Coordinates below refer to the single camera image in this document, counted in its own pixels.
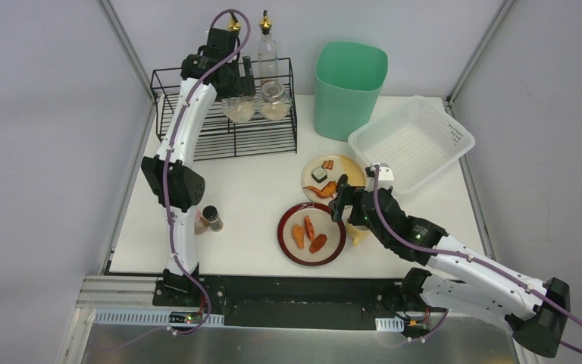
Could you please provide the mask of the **glass rice jar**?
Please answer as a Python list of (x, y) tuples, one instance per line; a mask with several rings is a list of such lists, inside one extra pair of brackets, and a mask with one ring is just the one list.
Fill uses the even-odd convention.
[(239, 96), (221, 100), (221, 109), (233, 123), (245, 123), (252, 119), (256, 111), (254, 96)]
[(281, 121), (289, 114), (290, 107), (291, 101), (282, 83), (269, 80), (261, 85), (260, 113), (264, 118)]

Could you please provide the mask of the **red food piece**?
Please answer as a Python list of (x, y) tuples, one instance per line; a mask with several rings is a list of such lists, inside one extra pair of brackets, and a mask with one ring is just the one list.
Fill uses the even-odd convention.
[(305, 232), (306, 232), (309, 240), (313, 241), (313, 239), (315, 238), (315, 229), (314, 229), (314, 225), (312, 224), (312, 221), (308, 215), (306, 215), (304, 217), (304, 226), (305, 226)]

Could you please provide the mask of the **glass oil bottle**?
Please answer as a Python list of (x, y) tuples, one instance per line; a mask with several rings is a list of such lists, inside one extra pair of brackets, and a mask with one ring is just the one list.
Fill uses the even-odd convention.
[(258, 72), (260, 84), (263, 86), (267, 82), (277, 81), (278, 75), (277, 43), (271, 34), (272, 22), (266, 9), (263, 10), (259, 28), (261, 38), (257, 49)]
[(239, 34), (240, 30), (241, 30), (241, 23), (239, 22), (236, 14), (234, 12), (230, 12), (230, 19), (229, 19), (229, 24), (227, 26), (227, 30), (235, 33), (235, 34)]

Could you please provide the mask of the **black cap spice jar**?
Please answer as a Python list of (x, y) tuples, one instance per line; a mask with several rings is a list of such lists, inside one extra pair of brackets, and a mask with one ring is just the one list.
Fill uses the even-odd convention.
[(224, 227), (224, 223), (222, 222), (219, 212), (215, 206), (206, 206), (202, 210), (202, 216), (207, 221), (208, 227), (214, 231), (218, 232), (221, 231)]

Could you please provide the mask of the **pink cap spice jar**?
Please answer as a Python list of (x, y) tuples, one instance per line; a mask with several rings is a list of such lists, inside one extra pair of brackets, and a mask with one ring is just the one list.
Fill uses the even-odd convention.
[(201, 235), (208, 230), (208, 222), (204, 218), (202, 212), (198, 209), (194, 221), (194, 234)]

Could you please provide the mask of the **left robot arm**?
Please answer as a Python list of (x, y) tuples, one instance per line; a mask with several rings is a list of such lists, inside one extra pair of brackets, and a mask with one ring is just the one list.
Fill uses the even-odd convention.
[(238, 107), (255, 104), (255, 81), (249, 57), (241, 56), (243, 40), (235, 30), (212, 27), (195, 54), (182, 62), (173, 119), (157, 152), (145, 157), (141, 170), (164, 207), (170, 255), (162, 273), (158, 297), (180, 294), (196, 298), (204, 288), (196, 280), (196, 206), (205, 179), (192, 169), (197, 140), (209, 108), (216, 102)]

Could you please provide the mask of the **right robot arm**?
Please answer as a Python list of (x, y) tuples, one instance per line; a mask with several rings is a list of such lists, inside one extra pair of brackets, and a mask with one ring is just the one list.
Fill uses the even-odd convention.
[(403, 278), (402, 295), (495, 325), (530, 352), (556, 357), (570, 312), (564, 281), (532, 278), (482, 256), (439, 225), (406, 215), (391, 189), (342, 183), (329, 207), (333, 221), (351, 207), (349, 223), (418, 264)]

